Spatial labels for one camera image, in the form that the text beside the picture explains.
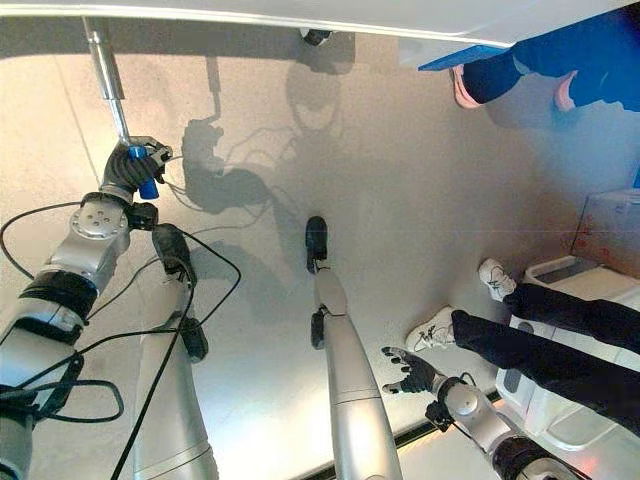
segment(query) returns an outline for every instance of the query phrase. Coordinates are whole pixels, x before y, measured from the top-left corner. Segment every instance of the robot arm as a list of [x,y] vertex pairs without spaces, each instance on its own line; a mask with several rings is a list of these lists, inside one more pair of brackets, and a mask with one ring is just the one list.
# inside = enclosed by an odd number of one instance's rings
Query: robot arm
[[460,378],[447,377],[405,350],[384,347],[382,353],[391,357],[392,363],[402,365],[401,370],[408,374],[400,382],[385,385],[383,391],[433,394],[436,401],[427,407],[426,417],[443,432],[453,423],[459,425],[503,480],[587,478],[513,430],[477,387]]
[[[73,345],[87,325],[89,311],[113,276],[118,257],[129,246],[131,229],[155,227],[156,208],[133,203],[133,192],[149,178],[146,175],[161,172],[171,150],[153,139],[139,140],[144,143],[138,147],[148,149],[149,155],[140,163],[132,162],[124,157],[123,145],[116,146],[105,183],[98,192],[84,197],[71,216],[65,240],[2,318],[0,475],[26,476],[31,430],[39,419],[64,406],[82,369],[82,357],[74,357],[34,382],[27,381],[74,355]],[[17,395],[27,386],[51,383],[52,388]]]

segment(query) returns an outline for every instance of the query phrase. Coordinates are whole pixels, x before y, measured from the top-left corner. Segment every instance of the blue pants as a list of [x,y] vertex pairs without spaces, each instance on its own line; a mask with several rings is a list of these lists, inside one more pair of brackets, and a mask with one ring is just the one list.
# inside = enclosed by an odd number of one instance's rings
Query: blue pants
[[597,100],[640,111],[640,3],[516,43],[496,57],[464,66],[464,84],[479,103],[511,89],[532,72],[561,77],[573,70],[569,94],[576,106]]

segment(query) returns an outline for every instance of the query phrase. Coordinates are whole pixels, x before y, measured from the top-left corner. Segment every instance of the white floor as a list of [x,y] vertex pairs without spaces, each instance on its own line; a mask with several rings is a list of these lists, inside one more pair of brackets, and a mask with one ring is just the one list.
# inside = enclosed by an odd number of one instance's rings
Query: white floor
[[[95,189],[115,136],[80,21],[3,23],[6,220]],[[446,72],[398,68],[390,37],[339,34],[313,49],[283,29],[118,21],[112,33],[126,52],[117,59],[132,133],[183,157],[167,168],[179,190],[161,187],[161,220],[202,231],[244,274],[206,325],[211,352],[194,368],[222,479],[285,480],[332,458],[325,360],[309,343],[309,216],[329,223],[335,269],[383,384],[400,377],[380,347],[402,345],[443,305],[504,318],[476,279],[483,258],[497,256],[517,273],[566,254],[585,195],[627,186],[638,168],[640,116],[602,103],[556,113],[555,79],[530,76],[494,104],[465,111]],[[63,238],[69,213],[25,220],[9,233],[31,271]],[[134,234],[104,298],[152,252],[149,236]],[[233,274],[202,249],[193,260],[202,314]],[[161,280],[159,268],[143,274],[79,345],[163,319]],[[26,285],[4,259],[1,285],[3,308]],[[114,342],[86,359],[86,378],[120,386],[126,415],[104,426],[39,425],[32,479],[110,475],[132,422],[137,345]],[[494,368],[473,353],[451,348],[425,358],[492,389]],[[429,401],[385,398],[394,430],[423,421]],[[108,408],[106,398],[79,393],[68,413]],[[449,478],[434,473],[428,478]]]

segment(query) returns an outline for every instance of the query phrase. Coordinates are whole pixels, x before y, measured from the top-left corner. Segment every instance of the black joint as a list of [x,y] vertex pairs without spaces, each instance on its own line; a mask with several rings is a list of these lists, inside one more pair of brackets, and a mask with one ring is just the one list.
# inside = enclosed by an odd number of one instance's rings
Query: black joint
[[83,321],[98,298],[96,286],[81,275],[63,270],[42,272],[24,289],[20,298],[38,298],[62,305]]
[[133,230],[153,230],[158,225],[158,209],[152,203],[134,203],[125,213],[129,228]]
[[317,47],[322,42],[324,42],[326,39],[328,39],[331,36],[331,33],[332,33],[331,30],[313,30],[313,29],[311,29],[311,30],[309,30],[309,33],[307,33],[302,38],[309,45]]
[[446,432],[454,422],[451,414],[449,414],[449,409],[439,401],[431,402],[427,405],[427,411],[424,416],[441,432]]
[[458,383],[464,383],[464,382],[460,380],[458,377],[447,378],[444,381],[444,383],[440,386],[440,389],[438,390],[438,402],[444,405],[444,400],[445,398],[447,398],[447,394],[449,393],[449,390],[451,390],[451,388],[454,385],[457,385]]
[[191,363],[198,363],[203,360],[209,353],[209,342],[202,330],[202,326],[198,325],[195,318],[187,317],[180,325],[182,342],[189,354]]
[[191,266],[191,255],[182,232],[175,225],[162,223],[156,226],[151,239],[158,258],[164,266],[164,271],[168,275],[186,273],[191,280],[192,288],[195,287],[198,279]]
[[80,325],[75,325],[70,332],[61,330],[60,328],[43,323],[35,318],[23,317],[15,323],[16,328],[21,328],[27,332],[35,333],[41,337],[50,338],[57,342],[66,343],[67,345],[73,345],[80,338],[82,328]]
[[324,349],[324,313],[322,310],[311,315],[311,345],[316,350]]
[[307,270],[315,274],[315,261],[327,259],[327,223],[322,217],[307,220],[304,241],[307,248]]
[[516,480],[527,465],[539,458],[554,457],[527,437],[509,437],[496,448],[493,469],[503,480]]

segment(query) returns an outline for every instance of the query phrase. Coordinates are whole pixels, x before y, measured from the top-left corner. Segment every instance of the white sneaker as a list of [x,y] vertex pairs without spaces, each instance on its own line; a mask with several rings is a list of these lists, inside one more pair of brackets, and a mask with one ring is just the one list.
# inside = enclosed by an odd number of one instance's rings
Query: white sneaker
[[419,352],[425,348],[436,346],[447,348],[447,346],[455,343],[451,312],[453,312],[453,309],[447,305],[426,323],[414,328],[405,340],[407,350]]
[[480,281],[489,287],[491,298],[501,302],[504,297],[513,293],[516,282],[505,273],[504,267],[497,260],[487,258],[478,268]]

